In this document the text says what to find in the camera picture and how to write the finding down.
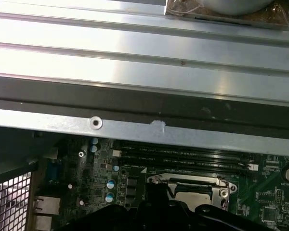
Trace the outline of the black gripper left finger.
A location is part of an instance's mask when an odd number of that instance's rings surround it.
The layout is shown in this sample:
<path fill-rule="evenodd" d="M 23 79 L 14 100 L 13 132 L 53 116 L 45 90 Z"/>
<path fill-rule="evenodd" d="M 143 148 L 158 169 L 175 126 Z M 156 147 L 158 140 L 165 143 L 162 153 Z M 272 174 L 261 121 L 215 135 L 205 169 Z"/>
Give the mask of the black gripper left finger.
<path fill-rule="evenodd" d="M 158 231 L 158 210 L 163 206 L 163 185 L 147 184 L 145 200 L 137 208 L 108 205 L 58 228 L 58 231 Z"/>

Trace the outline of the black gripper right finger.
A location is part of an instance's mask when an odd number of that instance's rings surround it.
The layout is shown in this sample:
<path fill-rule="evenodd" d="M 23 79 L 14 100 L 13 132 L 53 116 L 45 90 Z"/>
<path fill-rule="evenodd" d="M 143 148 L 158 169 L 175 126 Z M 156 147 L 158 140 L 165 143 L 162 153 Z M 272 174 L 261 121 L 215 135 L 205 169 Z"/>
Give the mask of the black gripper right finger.
<path fill-rule="evenodd" d="M 165 231 L 269 231 L 270 228 L 212 205 L 199 205 L 191 212 L 169 199 L 167 184 L 158 185 L 158 225 Z"/>

